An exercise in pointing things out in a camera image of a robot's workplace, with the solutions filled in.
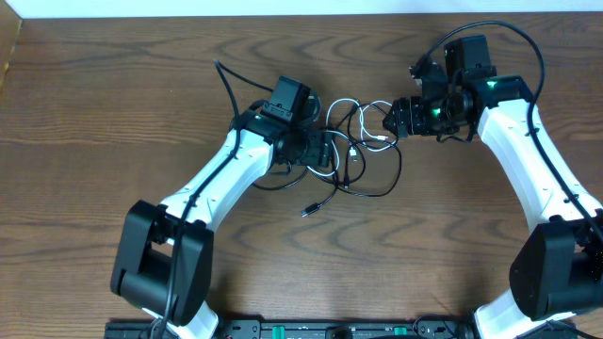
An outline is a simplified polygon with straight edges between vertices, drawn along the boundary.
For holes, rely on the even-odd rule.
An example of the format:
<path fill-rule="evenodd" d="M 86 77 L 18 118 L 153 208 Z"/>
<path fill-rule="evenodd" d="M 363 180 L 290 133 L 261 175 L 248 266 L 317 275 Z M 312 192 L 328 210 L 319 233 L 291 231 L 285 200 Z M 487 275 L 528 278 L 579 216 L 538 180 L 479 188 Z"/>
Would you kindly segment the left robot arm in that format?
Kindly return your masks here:
<path fill-rule="evenodd" d="M 315 126 L 317 93 L 282 76 L 270 94 L 235 115 L 220 150 L 185 186 L 126 214 L 110 289 L 155 317 L 141 337 L 212 337 L 219 318 L 206 296 L 225 216 L 275 165 L 328 165 L 332 142 Z"/>

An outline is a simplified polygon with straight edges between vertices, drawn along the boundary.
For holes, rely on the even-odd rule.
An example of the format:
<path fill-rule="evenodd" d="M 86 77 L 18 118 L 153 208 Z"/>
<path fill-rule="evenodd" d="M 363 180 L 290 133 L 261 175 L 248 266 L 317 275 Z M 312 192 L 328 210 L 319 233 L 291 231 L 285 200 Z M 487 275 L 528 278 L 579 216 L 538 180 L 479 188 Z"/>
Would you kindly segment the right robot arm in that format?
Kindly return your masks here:
<path fill-rule="evenodd" d="M 399 98 L 383 119 L 396 137 L 455 139 L 468 129 L 492 151 L 524 211 L 530 236 L 510 270 L 510 288 L 478 308 L 463 338 L 518 338 L 563 329 L 602 305 L 602 204 L 579 182 L 542 125 L 518 75 L 499 75 L 483 35 L 444 47 L 411 67 L 418 96 Z"/>

